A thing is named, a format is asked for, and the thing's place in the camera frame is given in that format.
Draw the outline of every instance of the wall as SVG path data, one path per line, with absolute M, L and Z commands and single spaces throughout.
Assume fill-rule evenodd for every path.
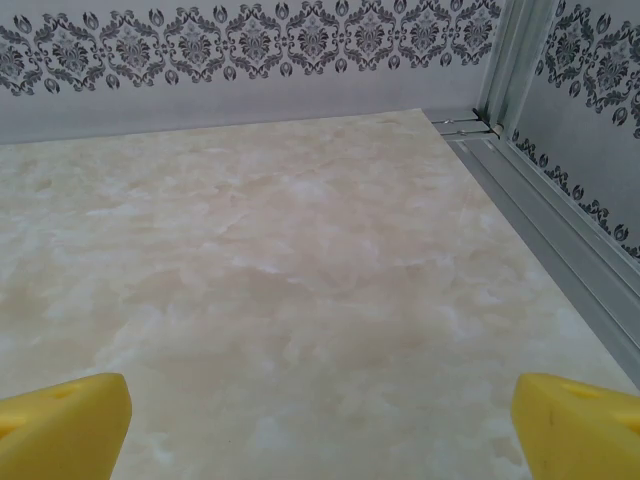
M 471 108 L 502 0 L 5 0 L 0 142 Z
M 640 3 L 558 3 L 512 140 L 640 261 Z

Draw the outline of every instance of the gray damask pattern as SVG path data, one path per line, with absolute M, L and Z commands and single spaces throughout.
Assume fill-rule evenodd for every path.
M 395 70 L 405 59 L 411 68 L 441 67 L 455 58 L 477 65 L 491 51 L 500 7 L 495 0 L 381 0 L 354 5 L 338 0 L 304 2 L 298 12 L 278 3 L 273 12 L 260 4 L 227 8 L 178 8 L 168 18 L 159 9 L 136 16 L 131 10 L 98 19 L 86 12 L 70 20 L 64 13 L 44 15 L 34 27 L 16 15 L 0 25 L 0 84 L 13 95 L 33 95 L 42 84 L 59 93 L 64 84 L 93 91 L 104 78 L 111 89 L 123 82 L 152 86 L 191 80 L 233 81 L 241 73 L 267 78 L 297 72 L 323 74 L 327 68 L 376 70 L 383 62 Z
M 596 113 L 608 109 L 617 126 L 633 117 L 640 140 L 640 25 L 625 21 L 612 29 L 606 13 L 596 21 L 590 8 L 578 4 L 567 15 L 565 9 L 561 0 L 536 75 L 546 69 L 557 88 L 571 82 L 571 97 L 584 93 L 586 106 Z
M 522 142 L 518 143 L 520 138 L 520 132 L 515 130 L 511 140 L 526 156 L 527 158 L 540 168 L 544 174 L 549 177 L 560 189 L 569 196 L 574 202 L 576 202 L 582 210 L 584 210 L 597 224 L 604 230 L 607 235 L 610 235 L 627 254 L 634 260 L 640 262 L 640 245 L 631 246 L 626 243 L 629 237 L 629 228 L 624 224 L 619 224 L 611 230 L 609 226 L 609 209 L 603 207 L 600 202 L 594 199 L 591 203 L 585 203 L 581 200 L 584 197 L 584 188 L 580 185 L 574 185 L 573 188 L 569 185 L 569 174 L 564 172 L 560 166 L 556 165 L 555 168 L 547 168 L 549 164 L 549 156 L 541 154 L 539 157 L 536 153 L 536 145 L 528 138 L 525 138 Z

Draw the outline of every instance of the damask wallpaper border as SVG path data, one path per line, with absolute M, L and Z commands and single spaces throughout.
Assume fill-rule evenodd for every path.
M 633 118 L 640 140 L 640 24 L 612 28 L 607 13 L 596 21 L 591 8 L 577 4 L 565 14 L 566 6 L 566 0 L 558 3 L 535 75 L 546 72 L 556 88 L 571 82 L 570 97 L 597 114 L 607 111 L 618 127 Z
M 541 154 L 539 157 L 536 153 L 536 144 L 528 138 L 525 138 L 522 142 L 518 143 L 520 138 L 520 132 L 516 129 L 511 138 L 516 147 L 544 174 L 549 177 L 560 189 L 570 197 L 580 208 L 587 213 L 605 232 L 612 237 L 627 254 L 640 262 L 640 245 L 631 246 L 625 243 L 629 237 L 629 228 L 624 224 L 616 225 L 613 230 L 609 226 L 609 214 L 608 208 L 602 206 L 597 199 L 594 199 L 591 203 L 581 202 L 585 195 L 584 188 L 580 185 L 574 185 L 573 188 L 569 182 L 569 174 L 562 170 L 562 168 L 556 165 L 553 169 L 546 168 L 549 165 L 549 156 L 547 154 Z
M 16 15 L 0 25 L 0 84 L 13 95 L 34 95 L 43 85 L 59 93 L 94 91 L 101 79 L 114 90 L 123 82 L 151 87 L 267 78 L 274 71 L 321 75 L 326 69 L 395 70 L 400 65 L 478 65 L 490 53 L 501 7 L 495 0 L 381 0 L 360 5 L 305 1 L 298 11 L 285 2 L 274 11 L 261 4 L 231 8 L 158 8 L 146 15 L 113 11 L 99 19 L 46 14 L 35 26 Z

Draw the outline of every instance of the yellow plastic piece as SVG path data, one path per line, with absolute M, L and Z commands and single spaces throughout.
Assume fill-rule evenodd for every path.
M 511 417 L 534 480 L 638 480 L 640 398 L 522 375 Z
M 0 400 L 0 479 L 107 480 L 130 419 L 117 374 Z

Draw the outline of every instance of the marble floor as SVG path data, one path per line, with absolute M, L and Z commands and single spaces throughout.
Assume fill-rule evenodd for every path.
M 103 371 L 115 480 L 520 480 L 518 375 L 634 392 L 418 111 L 0 147 L 0 397 Z

